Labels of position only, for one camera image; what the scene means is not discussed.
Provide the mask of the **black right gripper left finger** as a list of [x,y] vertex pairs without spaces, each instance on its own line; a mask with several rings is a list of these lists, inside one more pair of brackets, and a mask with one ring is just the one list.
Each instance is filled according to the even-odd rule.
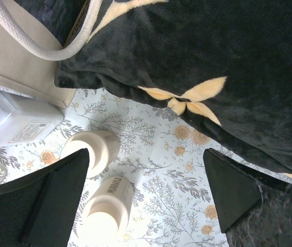
[[67,243],[89,162],[81,149],[0,185],[0,243]]

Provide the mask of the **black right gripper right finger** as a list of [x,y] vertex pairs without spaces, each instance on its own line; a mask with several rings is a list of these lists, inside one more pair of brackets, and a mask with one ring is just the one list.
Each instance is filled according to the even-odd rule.
[[216,206],[220,230],[226,233],[238,220],[261,202],[257,182],[244,168],[214,149],[206,149],[203,162]]

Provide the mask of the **cream cylindrical bottle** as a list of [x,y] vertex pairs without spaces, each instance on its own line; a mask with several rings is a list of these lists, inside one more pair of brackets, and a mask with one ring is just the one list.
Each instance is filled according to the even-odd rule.
[[85,205],[80,239],[88,246],[106,246],[127,228],[134,190],[123,177],[103,181]]
[[118,156],[121,144],[110,131],[83,131],[72,135],[64,144],[60,158],[87,149],[89,152],[88,176],[95,177],[105,170]]

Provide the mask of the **white rectangular bottle black cap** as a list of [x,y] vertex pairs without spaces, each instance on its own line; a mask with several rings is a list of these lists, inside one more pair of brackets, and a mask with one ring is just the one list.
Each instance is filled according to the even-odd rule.
[[47,102],[0,91],[0,147],[39,142],[63,119]]

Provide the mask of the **beige canvas tote bag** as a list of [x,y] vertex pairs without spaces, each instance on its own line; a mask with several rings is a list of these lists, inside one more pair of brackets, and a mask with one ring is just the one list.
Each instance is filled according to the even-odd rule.
[[78,34],[62,47],[53,34],[15,1],[0,1],[0,86],[67,108],[74,89],[54,85],[58,61],[85,45],[101,1],[86,1],[74,24]]

